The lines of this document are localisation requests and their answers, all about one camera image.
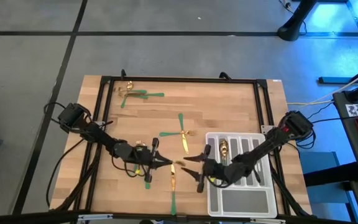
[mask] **wooden tabletop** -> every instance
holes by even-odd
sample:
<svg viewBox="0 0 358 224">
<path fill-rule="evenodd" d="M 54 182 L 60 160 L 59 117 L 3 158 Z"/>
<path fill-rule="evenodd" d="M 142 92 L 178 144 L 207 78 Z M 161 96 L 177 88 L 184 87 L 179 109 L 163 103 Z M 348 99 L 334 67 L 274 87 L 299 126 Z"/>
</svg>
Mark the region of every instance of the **wooden tabletop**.
<svg viewBox="0 0 358 224">
<path fill-rule="evenodd" d="M 84 77 L 78 103 L 93 111 L 101 76 Z M 287 112 L 287 102 L 280 80 L 267 80 L 274 121 L 277 124 Z M 127 82 L 114 82 L 114 87 L 125 88 Z M 183 113 L 185 130 L 195 130 L 195 136 L 187 137 L 189 155 L 185 154 L 180 136 L 160 138 L 158 148 L 162 156 L 173 161 L 201 153 L 207 132 L 259 133 L 257 110 L 253 86 L 237 83 L 173 83 L 134 82 L 134 90 L 165 94 L 164 97 L 150 96 L 149 99 L 128 98 L 121 108 L 122 98 L 114 92 L 109 109 L 110 124 L 106 132 L 118 139 L 125 139 L 134 145 L 141 140 L 151 146 L 152 139 L 159 132 L 178 132 L 178 114 Z M 101 114 L 106 96 L 103 96 Z M 267 115 L 264 100 L 261 99 L 264 120 Z M 80 140 L 79 135 L 69 134 L 65 151 Z M 69 153 L 60 166 L 53 192 L 51 208 L 59 206 L 78 182 L 86 143 L 83 142 Z M 311 213 L 308 194 L 298 152 L 291 146 L 283 146 L 280 153 L 285 183 L 295 200 Z M 121 159 L 115 159 L 118 167 L 124 167 Z M 201 163 L 186 161 L 186 167 L 201 170 Z M 93 204 L 94 212 L 170 214 L 171 177 L 170 166 L 153 171 L 150 189 L 145 189 L 143 177 L 129 178 L 124 171 L 111 164 L 111 156 L 103 148 Z M 177 214 L 207 215 L 207 191 L 196 192 L 194 179 L 176 166 Z M 80 208 L 85 207 L 88 184 L 85 186 Z M 275 188 L 278 212 L 283 213 L 280 190 Z"/>
</svg>

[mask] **floor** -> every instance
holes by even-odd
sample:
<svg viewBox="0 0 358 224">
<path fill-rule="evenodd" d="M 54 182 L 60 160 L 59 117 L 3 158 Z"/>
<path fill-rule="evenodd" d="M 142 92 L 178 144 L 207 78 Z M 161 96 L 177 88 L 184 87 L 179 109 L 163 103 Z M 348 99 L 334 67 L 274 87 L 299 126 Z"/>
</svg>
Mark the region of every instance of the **floor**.
<svg viewBox="0 0 358 224">
<path fill-rule="evenodd" d="M 82 18 L 80 9 L 85 10 Z M 50 97 L 63 104 L 76 101 L 83 75 L 119 75 L 125 69 L 128 75 L 217 77 L 225 71 L 233 78 L 281 79 L 288 102 L 309 102 L 339 87 L 321 86 L 318 77 L 358 73 L 358 0 L 317 3 L 305 20 L 308 35 L 295 42 L 263 36 L 290 16 L 277 0 L 0 0 L 0 215 L 11 212 L 34 148 L 41 152 L 23 212 L 47 211 L 47 183 L 67 135 L 51 124 L 46 136 L 39 132 L 45 140 L 38 147 L 34 139 L 42 107 Z M 71 31 L 260 36 L 70 36 Z M 301 111 L 311 114 L 320 107 Z M 314 119 L 336 116 L 329 107 Z M 315 130 L 318 138 L 311 151 L 336 151 L 341 164 L 354 161 L 339 121 L 319 123 Z M 349 220 L 344 205 L 313 205 L 313 213 Z"/>
</svg>

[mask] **wooden table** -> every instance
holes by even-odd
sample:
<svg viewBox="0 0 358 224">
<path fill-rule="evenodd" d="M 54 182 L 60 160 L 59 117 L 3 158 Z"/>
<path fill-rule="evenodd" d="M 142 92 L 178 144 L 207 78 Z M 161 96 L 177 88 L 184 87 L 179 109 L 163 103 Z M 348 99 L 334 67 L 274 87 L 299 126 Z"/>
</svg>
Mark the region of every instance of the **wooden table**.
<svg viewBox="0 0 358 224">
<path fill-rule="evenodd" d="M 84 77 L 78 103 L 93 110 L 98 94 L 101 76 Z M 267 80 L 268 92 L 276 124 L 287 111 L 287 102 L 280 80 Z M 124 87 L 127 82 L 114 82 L 114 87 Z M 128 98 L 125 108 L 121 108 L 122 98 L 113 92 L 106 132 L 134 145 L 141 140 L 151 146 L 152 138 L 159 132 L 180 131 L 178 113 L 184 115 L 185 129 L 194 129 L 196 136 L 188 137 L 190 156 L 201 153 L 207 132 L 259 133 L 255 96 L 252 85 L 234 83 L 178 83 L 178 82 L 134 82 L 134 90 L 147 90 L 148 93 L 164 92 L 165 97 L 151 96 L 148 100 Z M 261 100 L 264 119 L 267 120 L 264 100 Z M 79 135 L 69 134 L 66 148 L 77 141 Z M 53 192 L 51 208 L 59 206 L 76 185 L 80 176 L 86 143 L 83 142 L 62 161 Z M 158 148 L 161 155 L 171 160 L 183 160 L 186 155 L 180 136 L 160 138 Z M 285 183 L 289 191 L 303 209 L 311 213 L 308 194 L 298 152 L 291 146 L 283 146 L 280 153 Z M 117 166 L 123 167 L 121 159 L 115 159 Z M 186 167 L 201 170 L 201 163 L 186 162 Z M 187 215 L 208 215 L 207 191 L 196 193 L 194 179 L 176 167 L 177 213 Z M 85 207 L 85 186 L 80 208 Z M 278 212 L 283 213 L 280 190 L 275 188 Z M 124 171 L 111 164 L 111 156 L 103 148 L 91 210 L 108 213 L 149 213 L 170 214 L 171 182 L 170 166 L 153 172 L 151 188 L 145 189 L 142 177 L 129 178 Z"/>
</svg>

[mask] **gold knife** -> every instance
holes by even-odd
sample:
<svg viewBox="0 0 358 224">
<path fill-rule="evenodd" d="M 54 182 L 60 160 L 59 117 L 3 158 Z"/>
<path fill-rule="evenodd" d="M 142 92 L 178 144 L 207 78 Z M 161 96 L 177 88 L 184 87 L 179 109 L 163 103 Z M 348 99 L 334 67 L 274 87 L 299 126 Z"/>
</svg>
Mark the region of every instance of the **gold knife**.
<svg viewBox="0 0 358 224">
<path fill-rule="evenodd" d="M 171 184 L 172 184 L 172 204 L 171 204 L 171 215 L 177 213 L 177 203 L 175 200 L 175 187 L 176 187 L 176 178 L 175 178 L 175 167 L 171 164 Z"/>
<path fill-rule="evenodd" d="M 183 142 L 183 148 L 185 149 L 186 154 L 189 154 L 189 148 L 187 147 L 186 134 L 181 134 L 181 141 Z"/>
</svg>

